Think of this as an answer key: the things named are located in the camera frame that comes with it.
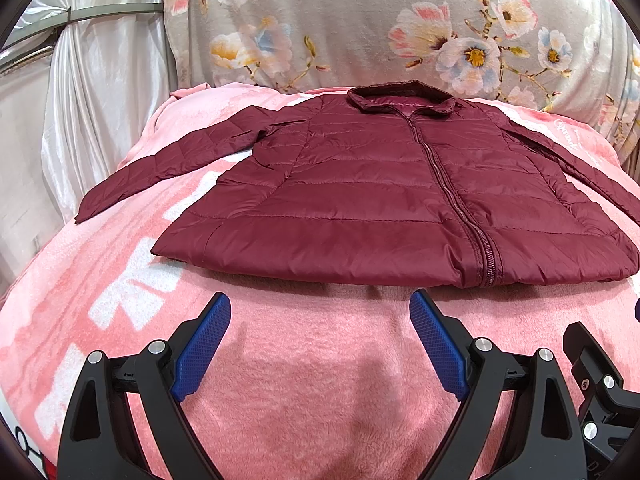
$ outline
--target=pink fleece blanket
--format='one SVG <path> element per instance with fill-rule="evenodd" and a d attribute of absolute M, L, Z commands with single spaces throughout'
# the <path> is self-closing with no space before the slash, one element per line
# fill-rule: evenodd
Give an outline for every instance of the pink fleece blanket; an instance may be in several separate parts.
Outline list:
<path fill-rule="evenodd" d="M 284 96 L 242 84 L 174 94 L 126 161 L 250 104 L 280 108 Z M 495 104 L 599 167 L 640 188 L 588 126 Z M 218 290 L 232 320 L 202 385 L 183 408 L 227 480 L 415 480 L 457 409 L 436 378 L 408 316 L 408 288 L 295 283 L 213 273 L 154 257 L 160 233 L 242 155 L 166 180 L 83 224 L 68 224 L 15 283 L 0 310 L 0 387 L 23 429 L 55 462 L 68 400 L 85 356 L 139 352 L 197 316 Z M 640 228 L 599 202 L 636 244 Z M 447 315 L 502 349 L 555 352 L 574 400 L 581 395 L 562 354 L 565 327 L 581 320 L 640 389 L 637 276 L 622 282 L 430 290 Z M 153 471 L 164 468 L 137 396 L 132 409 Z M 500 442 L 501 409 L 477 473 Z"/>

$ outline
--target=maroon puffer jacket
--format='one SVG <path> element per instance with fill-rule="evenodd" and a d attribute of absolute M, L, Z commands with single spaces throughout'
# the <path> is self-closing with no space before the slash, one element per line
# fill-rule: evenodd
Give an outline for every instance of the maroon puffer jacket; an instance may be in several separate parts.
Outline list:
<path fill-rule="evenodd" d="M 248 107 L 93 188 L 82 222 L 254 145 L 152 253 L 287 280 L 459 287 L 620 280 L 633 242 L 563 171 L 634 221 L 640 202 L 489 105 L 418 81 Z"/>

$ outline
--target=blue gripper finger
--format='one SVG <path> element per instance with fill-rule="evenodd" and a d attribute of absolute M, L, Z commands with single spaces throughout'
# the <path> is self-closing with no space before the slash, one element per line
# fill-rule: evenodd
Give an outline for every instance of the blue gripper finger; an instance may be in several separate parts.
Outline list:
<path fill-rule="evenodd" d="M 231 303 L 225 294 L 220 294 L 175 361 L 171 388 L 175 400 L 182 402 L 187 395 L 197 391 L 230 322 Z"/>
<path fill-rule="evenodd" d="M 466 382 L 465 361 L 449 332 L 420 292 L 414 292 L 411 296 L 409 317 L 442 387 L 462 402 L 470 391 Z"/>

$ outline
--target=metal rod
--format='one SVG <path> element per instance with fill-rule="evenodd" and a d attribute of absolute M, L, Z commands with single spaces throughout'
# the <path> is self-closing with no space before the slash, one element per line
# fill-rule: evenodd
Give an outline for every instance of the metal rod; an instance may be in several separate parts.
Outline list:
<path fill-rule="evenodd" d="M 43 47 L 39 47 L 36 50 L 34 50 L 33 52 L 27 52 L 27 53 L 22 53 L 22 58 L 12 62 L 11 64 L 9 64 L 8 66 L 0 65 L 0 77 L 2 77 L 3 75 L 8 74 L 9 72 L 12 72 L 18 68 L 21 68 L 27 64 L 29 64 L 30 62 L 36 61 L 38 59 L 41 59 L 43 57 L 48 56 L 49 54 L 51 54 L 53 52 L 53 45 L 46 45 Z"/>
<path fill-rule="evenodd" d="M 16 43 L 35 36 L 46 30 L 68 25 L 69 23 L 82 22 L 93 18 L 104 18 L 106 16 L 120 16 L 125 14 L 145 14 L 145 13 L 162 13 L 162 4 L 113 4 L 96 7 L 86 7 L 84 9 L 71 10 L 61 12 L 50 18 L 45 18 L 39 22 L 32 23 L 22 28 L 14 30 L 10 35 L 4 48 L 14 46 Z"/>

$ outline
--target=jacket zipper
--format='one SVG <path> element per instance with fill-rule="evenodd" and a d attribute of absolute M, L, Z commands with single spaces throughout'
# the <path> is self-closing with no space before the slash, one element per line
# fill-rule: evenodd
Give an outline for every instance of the jacket zipper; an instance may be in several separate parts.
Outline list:
<path fill-rule="evenodd" d="M 411 128 L 412 133 L 414 134 L 414 139 L 416 140 L 416 142 L 418 142 L 424 148 L 424 151 L 427 154 L 427 159 L 431 167 L 433 168 L 433 173 L 436 176 L 436 180 L 438 181 L 440 188 L 444 191 L 445 195 L 447 196 L 447 199 L 449 200 L 451 207 L 457 213 L 460 219 L 465 223 L 465 225 L 467 225 L 478 237 L 478 240 L 480 241 L 479 245 L 484 253 L 484 260 L 486 262 L 484 286 L 492 286 L 495 281 L 495 255 L 494 255 L 494 250 L 492 249 L 491 244 L 489 243 L 489 237 L 485 234 L 482 228 L 476 223 L 476 221 L 473 220 L 458 204 L 458 200 L 456 199 L 455 192 L 447 185 L 447 180 L 444 176 L 444 170 L 440 167 L 440 165 L 436 161 L 436 157 L 435 157 L 435 154 L 433 153 L 433 150 L 431 149 L 431 146 L 429 146 L 426 142 L 422 142 L 422 139 L 420 138 L 420 135 L 418 134 L 418 130 L 414 125 L 414 122 L 412 121 L 411 117 L 407 117 L 405 114 L 402 114 L 402 116 L 409 123 L 409 126 Z"/>

